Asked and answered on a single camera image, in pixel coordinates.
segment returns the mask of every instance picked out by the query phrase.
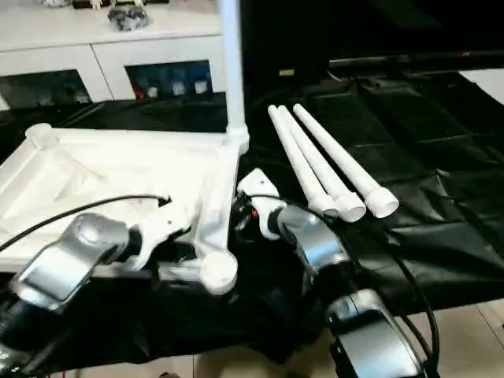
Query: robotic arm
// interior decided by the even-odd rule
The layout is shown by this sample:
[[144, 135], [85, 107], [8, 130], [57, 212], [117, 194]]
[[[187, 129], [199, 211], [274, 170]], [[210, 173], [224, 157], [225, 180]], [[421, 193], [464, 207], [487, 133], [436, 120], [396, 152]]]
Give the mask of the robotic arm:
[[[265, 238], [281, 238], [295, 247], [327, 309], [326, 321], [335, 336], [331, 353], [340, 377], [424, 376], [410, 341], [380, 296], [359, 286], [356, 265], [321, 218], [279, 199], [261, 197], [278, 196], [278, 191], [260, 169], [245, 177], [238, 191], [251, 198]], [[190, 223], [187, 214], [173, 202], [160, 207], [135, 227], [142, 248], [139, 255], [127, 256], [131, 230], [124, 223], [93, 213], [76, 217], [61, 237], [38, 252], [9, 285], [9, 300], [0, 307], [0, 376], [18, 370], [31, 372], [52, 351], [58, 343], [55, 335], [61, 334], [61, 315], [98, 265], [111, 265], [117, 275], [140, 270], [156, 245], [176, 232], [186, 231]], [[191, 277], [186, 279], [205, 283], [204, 267], [216, 258], [213, 255], [209, 254], [201, 266], [173, 267], [173, 275], [184, 277], [190, 270]], [[125, 263], [117, 262], [124, 258]]]
[[[158, 244], [190, 225], [191, 218], [175, 202], [133, 229], [95, 213], [76, 217], [2, 293], [9, 298], [0, 307], [0, 376], [30, 373], [58, 345], [58, 336], [64, 334], [61, 316], [99, 265], [110, 265], [117, 276], [138, 271]], [[129, 256], [126, 247], [134, 234], [142, 247], [138, 255]]]
[[260, 197], [278, 195], [260, 169], [245, 177], [238, 190], [251, 197], [262, 235], [288, 241], [306, 267], [327, 309], [327, 324], [335, 337], [331, 354], [338, 376], [424, 376], [421, 360], [410, 341], [380, 296], [369, 288], [359, 287], [355, 264], [326, 223], [304, 209]]

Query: white pipe end cap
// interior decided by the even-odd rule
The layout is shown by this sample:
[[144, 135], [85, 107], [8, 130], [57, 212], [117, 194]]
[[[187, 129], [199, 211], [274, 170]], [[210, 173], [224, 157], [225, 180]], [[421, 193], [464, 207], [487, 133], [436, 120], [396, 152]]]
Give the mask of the white pipe end cap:
[[52, 148], [57, 145], [57, 136], [50, 124], [34, 124], [24, 134], [38, 150]]
[[235, 256], [226, 252], [210, 252], [202, 259], [200, 280], [213, 295], [223, 295], [236, 283], [238, 262]]
[[308, 202], [308, 207], [331, 217], [338, 216], [336, 204], [330, 195], [318, 195]]
[[399, 200], [386, 187], [378, 187], [365, 196], [365, 205], [372, 215], [385, 218], [399, 207]]
[[339, 217], [347, 223], [361, 219], [366, 211], [364, 202], [356, 193], [348, 192], [334, 200]]

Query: white pvc pipe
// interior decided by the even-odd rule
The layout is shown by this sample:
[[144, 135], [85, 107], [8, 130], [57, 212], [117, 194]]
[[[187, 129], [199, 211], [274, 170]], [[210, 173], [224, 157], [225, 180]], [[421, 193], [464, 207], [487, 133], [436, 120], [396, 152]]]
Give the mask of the white pvc pipe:
[[380, 186], [305, 108], [296, 104], [294, 113], [354, 184], [375, 217], [385, 218], [396, 211], [399, 200], [386, 187]]
[[345, 183], [334, 172], [334, 169], [327, 163], [312, 141], [309, 140], [289, 110], [285, 106], [280, 106], [278, 110], [322, 186], [334, 199], [341, 219], [349, 223], [361, 219], [365, 214], [364, 202], [357, 194], [348, 190]]
[[242, 37], [239, 0], [220, 0], [222, 39], [224, 42], [224, 66], [226, 68], [226, 105], [228, 127], [226, 132], [232, 141], [240, 145], [240, 153], [248, 150], [249, 133], [245, 123], [242, 73]]
[[324, 191], [321, 183], [319, 183], [315, 173], [310, 168], [298, 144], [289, 131], [288, 126], [284, 123], [278, 109], [271, 105], [268, 108], [269, 116], [275, 125], [276, 133], [282, 142], [283, 149], [289, 158], [292, 168], [298, 177], [302, 191], [305, 193], [308, 200], [308, 206], [311, 209], [318, 210], [322, 213], [337, 216], [336, 206], [332, 198]]

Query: shelf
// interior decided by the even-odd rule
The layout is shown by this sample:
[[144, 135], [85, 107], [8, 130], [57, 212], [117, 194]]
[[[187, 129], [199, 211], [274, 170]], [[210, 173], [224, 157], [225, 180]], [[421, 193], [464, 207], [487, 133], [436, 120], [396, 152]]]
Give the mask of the shelf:
[[149, 26], [119, 32], [107, 18], [109, 7], [51, 9], [37, 0], [2, 1], [0, 51], [221, 34], [215, 0], [172, 0], [169, 5], [149, 5], [146, 11]]

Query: figurine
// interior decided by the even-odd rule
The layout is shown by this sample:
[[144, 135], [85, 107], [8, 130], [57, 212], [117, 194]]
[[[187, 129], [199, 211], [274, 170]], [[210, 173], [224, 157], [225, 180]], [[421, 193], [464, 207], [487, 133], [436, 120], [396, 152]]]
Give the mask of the figurine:
[[93, 7], [93, 9], [101, 9], [102, 8], [102, 5], [103, 5], [103, 1], [102, 0], [89, 0], [89, 3], [91, 3], [91, 6]]
[[70, 0], [39, 0], [39, 3], [42, 4], [43, 6], [58, 8], [62, 6], [69, 6]]

